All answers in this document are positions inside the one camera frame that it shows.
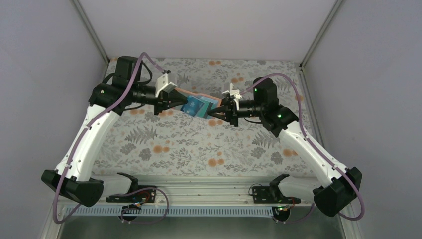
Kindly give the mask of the pink leather card holder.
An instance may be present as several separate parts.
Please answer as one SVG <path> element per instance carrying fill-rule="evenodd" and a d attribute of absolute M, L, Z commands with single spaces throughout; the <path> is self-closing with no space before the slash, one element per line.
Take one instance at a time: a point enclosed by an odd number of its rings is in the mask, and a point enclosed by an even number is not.
<path fill-rule="evenodd" d="M 198 117 L 202 119 L 213 119 L 212 116 L 208 115 L 208 111 L 219 107 L 222 99 L 207 95 L 204 93 L 194 93 L 181 88 L 176 90 L 182 95 L 187 97 L 187 103 L 175 107 L 192 117 Z"/>

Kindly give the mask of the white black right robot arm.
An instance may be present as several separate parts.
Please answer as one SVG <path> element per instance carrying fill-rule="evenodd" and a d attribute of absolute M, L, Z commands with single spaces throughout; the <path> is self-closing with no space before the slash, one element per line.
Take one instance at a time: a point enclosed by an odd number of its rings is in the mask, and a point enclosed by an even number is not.
<path fill-rule="evenodd" d="M 358 200 L 360 214 L 342 217 L 351 221 L 361 219 L 365 204 L 359 192 L 360 170 L 336 160 L 305 130 L 301 114 L 279 103 L 277 86 L 268 76 L 255 79 L 251 90 L 253 98 L 244 100 L 243 93 L 232 83 L 225 86 L 222 119 L 238 126 L 240 118 L 258 117 L 261 125 L 291 147 L 315 175 L 314 178 L 280 175 L 270 184 L 270 198 L 276 203 L 288 197 L 308 201 L 329 217 L 340 215 L 343 208 Z"/>

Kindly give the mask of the blue credit card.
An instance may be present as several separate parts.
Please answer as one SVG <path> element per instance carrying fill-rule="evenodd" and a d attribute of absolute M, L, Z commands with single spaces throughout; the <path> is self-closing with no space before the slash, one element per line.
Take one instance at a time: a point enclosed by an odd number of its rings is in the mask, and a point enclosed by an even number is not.
<path fill-rule="evenodd" d="M 188 96 L 187 98 L 188 102 L 182 105 L 181 111 L 191 116 L 195 116 L 205 103 L 195 96 Z"/>

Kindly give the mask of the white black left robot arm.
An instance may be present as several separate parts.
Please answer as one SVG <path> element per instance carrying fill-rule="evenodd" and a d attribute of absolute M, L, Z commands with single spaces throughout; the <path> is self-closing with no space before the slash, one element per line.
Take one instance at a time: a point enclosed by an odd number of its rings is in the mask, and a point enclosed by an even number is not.
<path fill-rule="evenodd" d="M 135 177 L 126 173 L 92 175 L 94 161 L 113 125 L 125 111 L 133 109 L 134 103 L 152 106 L 155 115 L 174 107 L 186 108 L 193 99 L 205 103 L 206 94 L 178 88 L 169 70 L 159 67 L 160 75 L 154 80 L 149 64 L 157 66 L 146 53 L 138 58 L 121 56 L 115 71 L 93 89 L 71 147 L 54 169 L 45 170 L 41 176 L 42 182 L 55 193 L 54 205 L 60 197 L 86 207 L 110 196 L 121 196 L 127 202 L 135 200 L 139 190 Z"/>

